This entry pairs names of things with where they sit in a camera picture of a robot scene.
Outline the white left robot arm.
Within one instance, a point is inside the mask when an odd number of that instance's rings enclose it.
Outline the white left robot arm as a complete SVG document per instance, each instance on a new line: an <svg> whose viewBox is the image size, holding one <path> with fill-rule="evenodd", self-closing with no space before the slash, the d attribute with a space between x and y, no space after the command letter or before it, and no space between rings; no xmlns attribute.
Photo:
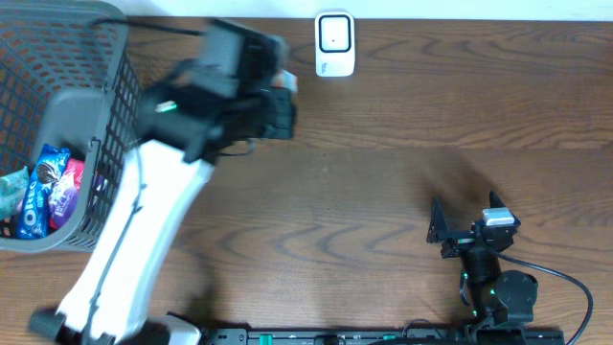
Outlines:
<svg viewBox="0 0 613 345"><path fill-rule="evenodd" d="M287 47L276 35L215 18L201 53L147 88L130 128L118 193L79 279L29 328L58 344L197 344L194 323L150 317L150 297L179 225L238 141L288 140L294 87L277 84Z"/></svg>

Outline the orange tissue pack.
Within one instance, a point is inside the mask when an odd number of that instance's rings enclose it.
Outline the orange tissue pack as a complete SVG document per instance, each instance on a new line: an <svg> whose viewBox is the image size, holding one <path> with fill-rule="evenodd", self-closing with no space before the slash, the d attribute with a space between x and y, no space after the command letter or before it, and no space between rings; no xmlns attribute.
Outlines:
<svg viewBox="0 0 613 345"><path fill-rule="evenodd" d="M298 78L290 72L282 69L273 78L272 86L289 90L291 93L298 92Z"/></svg>

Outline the red purple Carefree pack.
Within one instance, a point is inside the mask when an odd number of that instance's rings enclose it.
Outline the red purple Carefree pack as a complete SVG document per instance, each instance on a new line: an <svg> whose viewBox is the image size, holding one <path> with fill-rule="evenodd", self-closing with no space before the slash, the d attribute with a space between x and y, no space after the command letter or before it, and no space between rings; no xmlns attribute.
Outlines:
<svg viewBox="0 0 613 345"><path fill-rule="evenodd" d="M51 228L60 229L75 211L84 168L83 161L70 158L61 179L55 184L49 197Z"/></svg>

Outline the blue Oreo cookie pack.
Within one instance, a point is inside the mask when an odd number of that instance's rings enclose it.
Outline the blue Oreo cookie pack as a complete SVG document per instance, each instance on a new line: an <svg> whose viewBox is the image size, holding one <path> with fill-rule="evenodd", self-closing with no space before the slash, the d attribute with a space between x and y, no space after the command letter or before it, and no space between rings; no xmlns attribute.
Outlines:
<svg viewBox="0 0 613 345"><path fill-rule="evenodd" d="M49 233L49 197L54 185L61 179L71 156L67 148L56 149L48 144L42 147L30 176L22 202L16 230L20 240L45 238Z"/></svg>

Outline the mint green wipes pack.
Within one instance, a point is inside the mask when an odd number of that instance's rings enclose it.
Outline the mint green wipes pack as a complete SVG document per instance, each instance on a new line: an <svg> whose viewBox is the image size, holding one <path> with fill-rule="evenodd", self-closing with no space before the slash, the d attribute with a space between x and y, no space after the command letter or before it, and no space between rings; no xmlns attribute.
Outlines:
<svg viewBox="0 0 613 345"><path fill-rule="evenodd" d="M10 218L18 213L29 178L27 167L1 177L1 219Z"/></svg>

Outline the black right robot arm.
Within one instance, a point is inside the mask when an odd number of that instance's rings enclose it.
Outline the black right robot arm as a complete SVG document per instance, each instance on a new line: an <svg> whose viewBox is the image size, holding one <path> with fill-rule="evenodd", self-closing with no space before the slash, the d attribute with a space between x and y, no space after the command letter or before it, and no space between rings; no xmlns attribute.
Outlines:
<svg viewBox="0 0 613 345"><path fill-rule="evenodd" d="M534 320L538 282L519 270L501 269L499 256L513 245L521 225L497 193L489 193L489 207L468 230L452 230L437 198L432 200L426 241L439 244L444 259L462 262L465 302L478 321L489 327L522 325Z"/></svg>

